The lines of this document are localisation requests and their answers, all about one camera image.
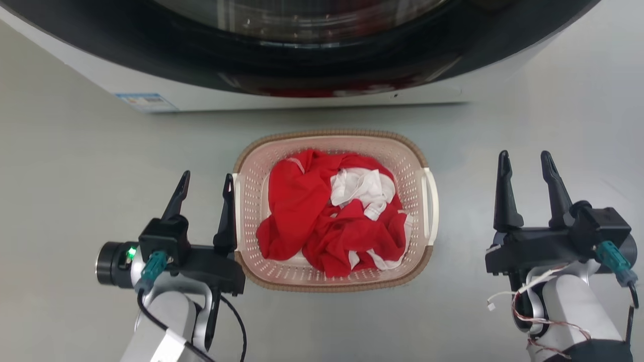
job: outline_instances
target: gray floor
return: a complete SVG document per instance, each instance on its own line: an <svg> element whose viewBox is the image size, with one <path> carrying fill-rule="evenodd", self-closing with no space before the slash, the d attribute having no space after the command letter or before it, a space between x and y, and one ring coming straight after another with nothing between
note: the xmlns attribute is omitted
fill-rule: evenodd
<svg viewBox="0 0 644 362"><path fill-rule="evenodd" d="M251 282L233 299L248 361L526 361L508 288L485 273L498 152L508 149L528 225L549 219L539 152L571 197L613 206L644 238L644 32L641 2L604 1L481 104L143 115L0 24L0 350L5 361L118 361L137 315L131 291L98 285L107 240L132 240L185 169L193 243L209 243L221 187L242 149L282 131L385 129L420 145L440 194L426 270L390 290L291 294ZM635 266L644 276L644 263ZM592 280L620 330L629 296ZM644 356L644 318L634 328ZM240 331L222 308L213 356L236 361Z"/></svg>

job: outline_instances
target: black cable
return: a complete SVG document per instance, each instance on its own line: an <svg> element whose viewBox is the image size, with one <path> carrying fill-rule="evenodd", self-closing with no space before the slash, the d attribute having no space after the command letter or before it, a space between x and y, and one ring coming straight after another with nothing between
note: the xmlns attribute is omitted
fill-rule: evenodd
<svg viewBox="0 0 644 362"><path fill-rule="evenodd" d="M629 319L626 323L626 344L630 346L630 333L633 331L633 315L635 314L635 307L629 306Z"/></svg>
<svg viewBox="0 0 644 362"><path fill-rule="evenodd" d="M150 314L150 311L148 311L146 306L143 304L143 291L138 292L137 303L138 303L138 308L141 310L141 313L143 313L144 316L146 316L148 319L150 319L150 321L152 321L152 323L157 325L162 330L167 331L167 325L163 324L163 322L161 322L160 320L156 319L152 314ZM244 332L244 349L245 349L245 346L246 346L245 337L246 337L246 334ZM214 362L214 360L212 358L210 358L207 354L203 353L199 348L196 348L194 346L194 344L190 343L189 341L186 341L184 343L184 346L186 348L188 348L189 350L191 350L194 354L199 356L199 358L201 358L202 360L204 360L206 362Z"/></svg>
<svg viewBox="0 0 644 362"><path fill-rule="evenodd" d="M639 298L638 298L638 291L635 288L635 283L630 282L629 283L629 289L630 289L630 297L633 299L633 304L629 307L629 318L626 323L626 338L625 341L628 345L630 345L630 335L633 331L633 316L635 315L635 310L639 309Z"/></svg>
<svg viewBox="0 0 644 362"><path fill-rule="evenodd" d="M635 307L635 309L639 309L638 291L637 289L635 289L635 283L630 282L629 289L630 289L630 296L633 299L633 307Z"/></svg>
<svg viewBox="0 0 644 362"><path fill-rule="evenodd" d="M243 347L241 349L242 353L241 353L240 362L243 362L243 360L246 358L246 347L247 347L246 327L244 327L243 325L242 317L240 317L240 314L237 313L237 310L235 309L235 307L232 306L232 304L228 301L228 299L226 299L224 296L221 296L221 300L222 302L226 303L226 305L231 309L232 313L237 318L237 322L239 322L240 324L240 328L242 329L241 334L243 338Z"/></svg>

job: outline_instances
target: barcode label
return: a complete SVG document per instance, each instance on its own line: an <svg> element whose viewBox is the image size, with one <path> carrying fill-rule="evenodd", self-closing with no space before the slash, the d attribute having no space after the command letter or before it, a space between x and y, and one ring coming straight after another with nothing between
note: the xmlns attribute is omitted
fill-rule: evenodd
<svg viewBox="0 0 644 362"><path fill-rule="evenodd" d="M172 112L179 109L157 93L117 93L118 98L141 112Z"/></svg>

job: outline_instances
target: connector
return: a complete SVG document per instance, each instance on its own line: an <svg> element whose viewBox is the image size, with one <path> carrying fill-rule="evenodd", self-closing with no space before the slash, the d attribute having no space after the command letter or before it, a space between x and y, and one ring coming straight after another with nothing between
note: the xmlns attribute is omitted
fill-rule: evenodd
<svg viewBox="0 0 644 362"><path fill-rule="evenodd" d="M630 262L624 258L624 255L612 242L605 241L600 243L595 253L601 263L615 274L622 288L628 287L630 283L635 284L638 280L638 275L630 269Z"/></svg>
<svg viewBox="0 0 644 362"><path fill-rule="evenodd" d="M167 267L167 259L167 254L163 251L155 251L150 254L146 266L141 271L141 279L134 285L134 291L137 294L141 290L144 294L148 294L152 290L155 280Z"/></svg>

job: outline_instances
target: red clothing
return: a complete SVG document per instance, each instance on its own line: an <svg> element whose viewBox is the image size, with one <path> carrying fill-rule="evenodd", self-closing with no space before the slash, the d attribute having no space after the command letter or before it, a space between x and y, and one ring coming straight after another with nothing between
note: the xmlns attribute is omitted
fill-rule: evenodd
<svg viewBox="0 0 644 362"><path fill-rule="evenodd" d="M311 265L333 277L351 273L349 251L357 251L361 260L354 270L374 267L366 253L370 249L385 260L403 255L406 215L398 213L403 208L398 195L377 221L364 215L358 200L342 210L330 204L331 177L351 167L377 169L394 179L374 158L356 153L327 155L307 150L273 167L269 178L272 214L257 230L264 258L287 260L302 250Z"/></svg>

